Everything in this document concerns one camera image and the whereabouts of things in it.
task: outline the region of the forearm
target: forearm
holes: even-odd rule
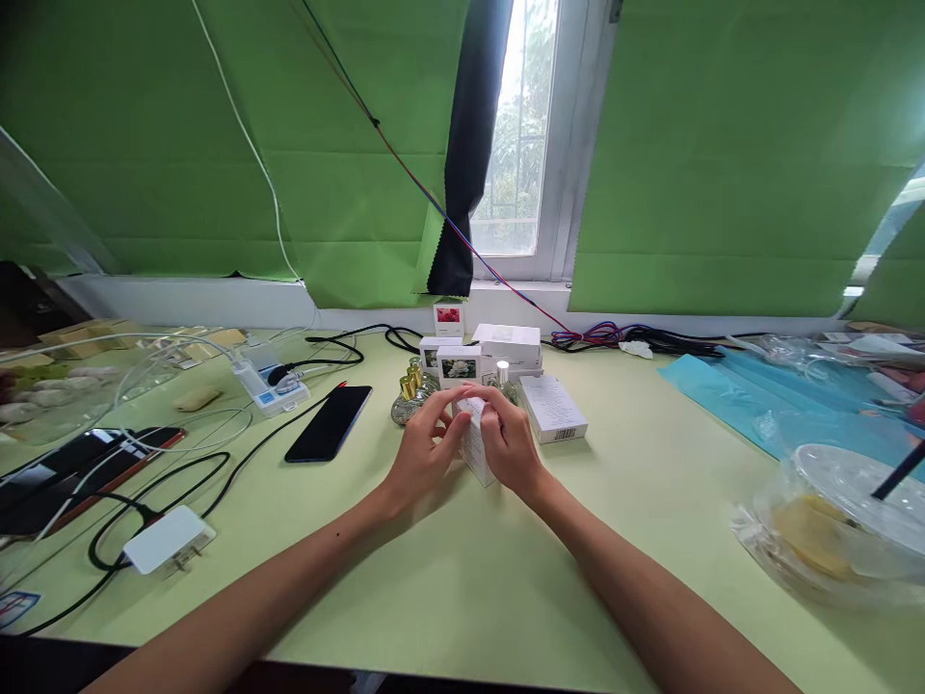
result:
[[[799,689],[697,594],[543,474],[524,500],[574,555],[668,694]]]
[[[387,495],[376,490],[224,588],[85,691],[225,691],[395,513]]]

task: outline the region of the smartphone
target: smartphone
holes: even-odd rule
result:
[[[144,429],[131,435],[142,443],[170,448],[186,436],[172,427]],[[0,535],[26,538],[39,534],[58,509],[67,502],[81,480],[103,460],[81,488],[87,492],[111,492],[154,460],[160,451],[130,443],[119,430],[92,429],[2,478],[0,487]],[[49,531],[57,532],[93,506],[98,497],[73,498]]]
[[[335,388],[286,453],[286,463],[333,460],[372,391],[369,386]]]

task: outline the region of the gold perfume bottle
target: gold perfume bottle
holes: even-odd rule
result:
[[[421,409],[426,395],[417,389],[412,376],[402,376],[398,385],[402,392],[392,403],[392,421],[403,427]]]
[[[421,364],[420,357],[411,357],[408,360],[408,364],[410,364],[412,367],[417,366],[418,370],[420,371],[421,380],[417,385],[419,388],[425,390],[429,395],[433,395],[438,390],[440,390],[440,379],[434,374],[428,373],[424,370],[424,366]]]
[[[520,407],[520,396],[517,395],[517,388],[508,381],[508,369],[511,366],[506,361],[499,361],[497,368],[497,375],[489,379],[489,386],[496,387],[510,402]]]

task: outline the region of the black curtain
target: black curtain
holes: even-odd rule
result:
[[[512,7],[513,0],[470,0],[462,33],[443,184],[446,213],[470,242],[469,214],[489,170]],[[427,292],[467,297],[471,283],[472,252],[444,220]]]

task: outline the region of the hand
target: hand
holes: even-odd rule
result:
[[[482,442],[494,476],[527,500],[548,475],[533,443],[529,416],[496,387],[473,385],[465,397],[480,397],[486,402],[482,409]]]
[[[471,415],[453,417],[446,406],[465,397],[468,390],[468,386],[459,386],[434,393],[406,425],[392,469],[380,485],[393,513],[401,513],[436,487],[450,467]]]

